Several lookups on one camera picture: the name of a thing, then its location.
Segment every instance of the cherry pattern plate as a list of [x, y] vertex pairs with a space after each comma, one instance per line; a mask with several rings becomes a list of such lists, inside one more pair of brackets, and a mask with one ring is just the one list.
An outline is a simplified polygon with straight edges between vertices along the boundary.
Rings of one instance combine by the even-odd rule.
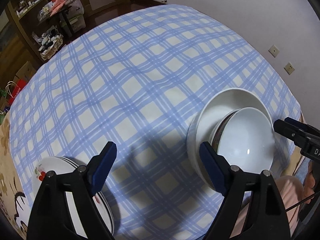
[[[44, 179], [44, 176], [48, 171], [55, 171], [56, 174], [70, 173], [77, 168], [77, 164], [71, 160], [63, 157], [47, 157], [42, 159], [36, 166], [32, 176], [32, 191], [34, 196], [36, 196], [40, 185]], [[71, 192], [66, 192], [66, 198], [68, 202], [70, 216], [75, 227], [76, 233], [80, 236], [86, 237], [87, 235], [82, 227], [78, 212], [76, 210], [76, 205]], [[114, 233], [114, 218], [110, 207], [107, 204], [102, 192], [98, 192], [93, 197], [93, 202], [95, 203], [102, 220], [109, 229], [110, 233]]]

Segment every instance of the blue plaid tablecloth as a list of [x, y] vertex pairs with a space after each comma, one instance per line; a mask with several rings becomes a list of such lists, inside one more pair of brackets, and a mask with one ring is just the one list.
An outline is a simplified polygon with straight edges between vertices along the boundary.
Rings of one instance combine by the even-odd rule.
[[[116, 239], [197, 239], [222, 196], [191, 168], [186, 136], [193, 117], [228, 87], [255, 93], [273, 120], [300, 117], [270, 64], [190, 7], [151, 7], [92, 29], [44, 64], [11, 107], [10, 149], [29, 203], [39, 160], [87, 163], [113, 141], [118, 156], [104, 194]], [[284, 138], [279, 145], [278, 173], [294, 149]]]

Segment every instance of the white bowl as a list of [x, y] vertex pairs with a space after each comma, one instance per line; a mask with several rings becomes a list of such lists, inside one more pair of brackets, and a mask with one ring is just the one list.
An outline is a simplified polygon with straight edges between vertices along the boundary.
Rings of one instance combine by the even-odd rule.
[[187, 135], [188, 158], [199, 177], [212, 189], [209, 175], [200, 160], [200, 144], [209, 141], [212, 130], [226, 114], [244, 107], [260, 110], [272, 124], [270, 114], [261, 100], [253, 93], [241, 88], [229, 88], [217, 93], [191, 122]]
[[271, 168], [274, 132], [268, 118], [256, 108], [233, 112], [217, 127], [210, 144], [230, 165], [237, 165], [243, 171], [260, 174]]
[[231, 111], [230, 113], [226, 114], [221, 121], [214, 127], [214, 129], [212, 130], [210, 136], [209, 136], [209, 140], [208, 142], [212, 145], [212, 141], [213, 138], [215, 136], [215, 134], [217, 133], [217, 130], [220, 129], [221, 125], [225, 122], [227, 122], [237, 111], [239, 111], [240, 109], [236, 109]]
[[[35, 166], [34, 172], [32, 174], [32, 191], [33, 191], [34, 196], [36, 196], [36, 194], [40, 188], [40, 185], [42, 183], [42, 180], [48, 171], [55, 171], [56, 174], [59, 175], [59, 174], [73, 172], [76, 167], [77, 166], [73, 165], [71, 161], [68, 162], [68, 159], [65, 160], [61, 157], [55, 156], [55, 157], [43, 158]], [[102, 220], [104, 221], [105, 225], [109, 229], [110, 233], [113, 234], [113, 232], [114, 232], [113, 215], [110, 210], [110, 207], [105, 205], [106, 200], [104, 197], [102, 197], [102, 195], [103, 195], [102, 192], [98, 192], [93, 197], [93, 202], [96, 205], [96, 207], [99, 211], [99, 214], [100, 214]], [[76, 233], [80, 236], [87, 238], [87, 235], [86, 235], [86, 233], [83, 229], [83, 226], [81, 224], [78, 212], [76, 210], [76, 204], [73, 199], [72, 193], [66, 192], [66, 198], [67, 198], [70, 216], [72, 219], [72, 223], [75, 227]]]

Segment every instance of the electrical outlet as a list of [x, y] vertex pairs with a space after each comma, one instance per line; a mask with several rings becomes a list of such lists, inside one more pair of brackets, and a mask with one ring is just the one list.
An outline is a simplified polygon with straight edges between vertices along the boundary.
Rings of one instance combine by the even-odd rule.
[[290, 62], [287, 65], [285, 65], [284, 69], [289, 75], [291, 75], [294, 71], [294, 68]]
[[271, 48], [269, 49], [269, 52], [274, 56], [278, 56], [279, 54], [279, 49], [275, 46], [275, 45], [272, 45]]

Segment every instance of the white plate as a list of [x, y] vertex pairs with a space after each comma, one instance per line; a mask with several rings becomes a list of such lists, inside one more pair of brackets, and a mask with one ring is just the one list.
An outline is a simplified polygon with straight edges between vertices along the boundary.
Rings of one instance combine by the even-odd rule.
[[212, 189], [209, 175], [200, 160], [200, 144], [209, 141], [212, 130], [226, 114], [244, 107], [260, 110], [272, 124], [270, 114], [261, 100], [250, 91], [241, 88], [229, 88], [216, 94], [191, 122], [187, 135], [188, 158], [199, 177]]
[[[48, 171], [55, 171], [56, 174], [70, 173], [75, 170], [76, 166], [72, 165], [71, 162], [68, 162], [61, 157], [47, 157], [42, 159], [35, 167], [34, 173], [32, 174], [32, 191], [34, 196], [36, 196], [41, 182], [45, 176], [44, 173]], [[110, 233], [114, 233], [114, 219], [110, 207], [107, 204], [104, 196], [101, 192], [98, 192], [93, 197], [93, 202], [95, 203], [102, 220], [109, 229]], [[75, 227], [76, 233], [80, 236], [86, 237], [87, 235], [82, 227], [78, 212], [76, 210], [76, 205], [71, 192], [66, 192], [66, 198], [68, 202], [70, 216]]]
[[[63, 157], [63, 156], [57, 156], [58, 158], [70, 163], [72, 166], [74, 166], [74, 168], [77, 168], [79, 167], [79, 165], [77, 163], [75, 163], [73, 160], [67, 158], [67, 157]], [[104, 194], [102, 193], [102, 191], [98, 192], [97, 195], [100, 197], [100, 199], [102, 200], [102, 202], [104, 203], [104, 206], [108, 212], [108, 215], [111, 219], [111, 228], [112, 230], [110, 231], [111, 234], [113, 235], [113, 232], [114, 232], [114, 228], [115, 228], [115, 221], [114, 221], [114, 218], [113, 218], [113, 214], [112, 214], [112, 211], [111, 211], [111, 208], [108, 204], [108, 201], [106, 200], [106, 197], [104, 196]]]

